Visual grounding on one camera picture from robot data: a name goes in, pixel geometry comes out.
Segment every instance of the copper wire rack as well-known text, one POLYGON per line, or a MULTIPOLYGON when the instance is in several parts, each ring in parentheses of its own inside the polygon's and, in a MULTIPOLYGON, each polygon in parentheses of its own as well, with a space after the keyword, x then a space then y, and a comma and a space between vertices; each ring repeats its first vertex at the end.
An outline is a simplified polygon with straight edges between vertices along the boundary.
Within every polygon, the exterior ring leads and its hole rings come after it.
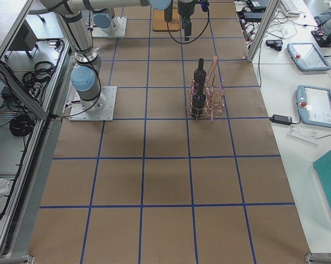
POLYGON ((198 86, 198 84, 194 80, 192 80, 190 96, 191 107, 189 113, 196 120, 200 117, 210 117, 211 121, 213 121, 214 118, 219 118, 225 110, 223 89, 224 79, 222 76, 216 74, 217 63, 217 56, 214 56, 211 66, 207 71, 205 89, 203 90, 203 93, 206 95, 206 102, 205 106, 202 109, 198 109, 192 105, 192 98, 193 95, 197 93, 198 86), (201 112, 202 114, 198 115, 192 113, 192 109, 195 109, 197 113, 201 112))

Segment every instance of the table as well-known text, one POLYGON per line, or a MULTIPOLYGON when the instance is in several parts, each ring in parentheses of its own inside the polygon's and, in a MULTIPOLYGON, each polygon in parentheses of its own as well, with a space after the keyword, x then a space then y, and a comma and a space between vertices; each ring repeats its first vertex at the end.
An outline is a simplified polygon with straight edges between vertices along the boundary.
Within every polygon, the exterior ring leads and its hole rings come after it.
MULTIPOLYGON (((299 8, 303 4, 302 0, 295 0, 295 3, 299 8)), ((309 12, 306 12, 306 17, 310 17, 309 12)), ((291 116, 293 122, 299 120, 295 91, 300 84, 331 89, 331 70, 304 73, 299 71, 290 59, 286 50, 288 42, 314 42, 311 29, 300 27, 298 31, 299 34, 295 37, 283 40, 281 52, 262 45, 260 61, 261 91, 269 116, 291 116)), ((322 50, 324 54, 331 54, 330 48, 322 50)), ((258 56, 257 52, 253 60, 257 78, 258 56)), ((315 131, 318 137, 331 134, 330 128, 307 124, 299 124, 297 127, 303 134, 310 131, 315 131)), ((331 214, 312 166, 312 162, 331 149, 331 136, 318 140, 319 145, 315 146, 287 136, 290 131, 288 126, 272 123, 272 128, 310 250, 312 253, 331 252, 331 214)))

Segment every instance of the wooden block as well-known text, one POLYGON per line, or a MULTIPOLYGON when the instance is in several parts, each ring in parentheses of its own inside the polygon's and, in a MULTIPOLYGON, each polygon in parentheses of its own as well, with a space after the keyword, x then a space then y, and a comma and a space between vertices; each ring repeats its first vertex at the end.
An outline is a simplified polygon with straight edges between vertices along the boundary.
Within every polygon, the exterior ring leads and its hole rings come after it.
MULTIPOLYGON (((164 21, 164 11, 157 9, 153 10, 152 19, 152 30, 153 31, 165 31, 167 32, 167 22, 164 21)), ((169 22, 169 31, 179 31, 180 30, 180 19, 178 10, 173 8, 173 20, 169 22)))

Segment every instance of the dark glass bottle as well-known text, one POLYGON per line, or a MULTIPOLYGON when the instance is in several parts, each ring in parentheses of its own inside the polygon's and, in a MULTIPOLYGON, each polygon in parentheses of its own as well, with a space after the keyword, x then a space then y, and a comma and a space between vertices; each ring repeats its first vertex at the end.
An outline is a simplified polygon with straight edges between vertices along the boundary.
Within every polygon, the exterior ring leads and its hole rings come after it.
POLYGON ((203 93, 206 82, 206 71, 203 69, 203 59, 198 60, 198 67, 194 71, 194 90, 195 94, 192 96, 191 115, 197 119, 203 115, 203 108, 205 107, 206 95, 203 93))
POLYGON ((206 95, 203 93, 204 88, 204 83, 199 83, 196 93, 192 96, 191 115, 195 119, 203 115, 203 109, 206 102, 206 95))
POLYGON ((206 81, 206 71, 203 69, 203 59, 200 58, 198 60, 198 67, 194 71, 194 87, 196 90, 196 86, 200 83, 205 84, 206 81))

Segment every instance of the person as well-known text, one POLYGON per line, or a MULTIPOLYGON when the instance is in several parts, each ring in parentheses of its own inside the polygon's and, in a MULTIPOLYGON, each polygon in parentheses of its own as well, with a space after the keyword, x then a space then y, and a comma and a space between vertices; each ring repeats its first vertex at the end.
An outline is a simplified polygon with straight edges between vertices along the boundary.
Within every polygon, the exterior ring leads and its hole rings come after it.
POLYGON ((325 12, 316 15, 314 19, 318 25, 319 32, 316 29, 316 33, 320 34, 319 36, 331 34, 331 7, 325 12))

